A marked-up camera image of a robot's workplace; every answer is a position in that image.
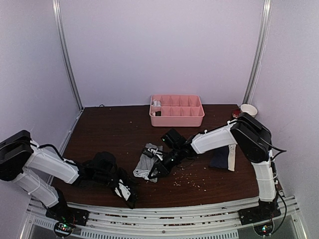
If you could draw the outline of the navy and cream underwear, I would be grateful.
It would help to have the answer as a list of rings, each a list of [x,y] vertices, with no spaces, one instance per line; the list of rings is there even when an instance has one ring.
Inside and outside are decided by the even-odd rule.
[[[235,171],[236,145],[223,146],[212,151],[209,167]]]

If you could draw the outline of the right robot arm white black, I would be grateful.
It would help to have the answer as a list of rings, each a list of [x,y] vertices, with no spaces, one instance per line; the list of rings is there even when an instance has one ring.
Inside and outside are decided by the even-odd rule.
[[[185,158],[237,145],[253,165],[259,188],[258,206],[239,210],[241,224],[258,223],[280,216],[271,133],[248,113],[241,113],[226,125],[205,130],[189,139],[172,128],[162,136],[162,140],[171,151],[164,157],[158,157],[149,172],[149,179],[167,176]]]

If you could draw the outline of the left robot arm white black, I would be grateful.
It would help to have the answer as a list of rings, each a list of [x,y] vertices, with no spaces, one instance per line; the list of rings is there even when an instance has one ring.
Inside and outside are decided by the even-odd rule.
[[[104,151],[84,163],[65,159],[52,144],[38,145],[27,130],[12,135],[0,143],[0,178],[21,187],[37,198],[46,209],[46,216],[68,226],[84,226],[89,212],[69,207],[61,190],[48,185],[34,170],[56,177],[67,184],[86,186],[101,184],[135,208],[135,182],[116,165],[113,154]]]

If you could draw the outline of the grey boxer briefs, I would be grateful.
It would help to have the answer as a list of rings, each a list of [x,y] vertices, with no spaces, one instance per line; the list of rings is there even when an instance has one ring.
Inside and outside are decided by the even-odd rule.
[[[133,171],[133,175],[135,177],[143,178],[145,180],[156,183],[158,181],[157,178],[156,179],[148,178],[148,175],[156,161],[157,161],[156,157],[149,158],[147,155],[142,153],[140,156],[140,160]]]

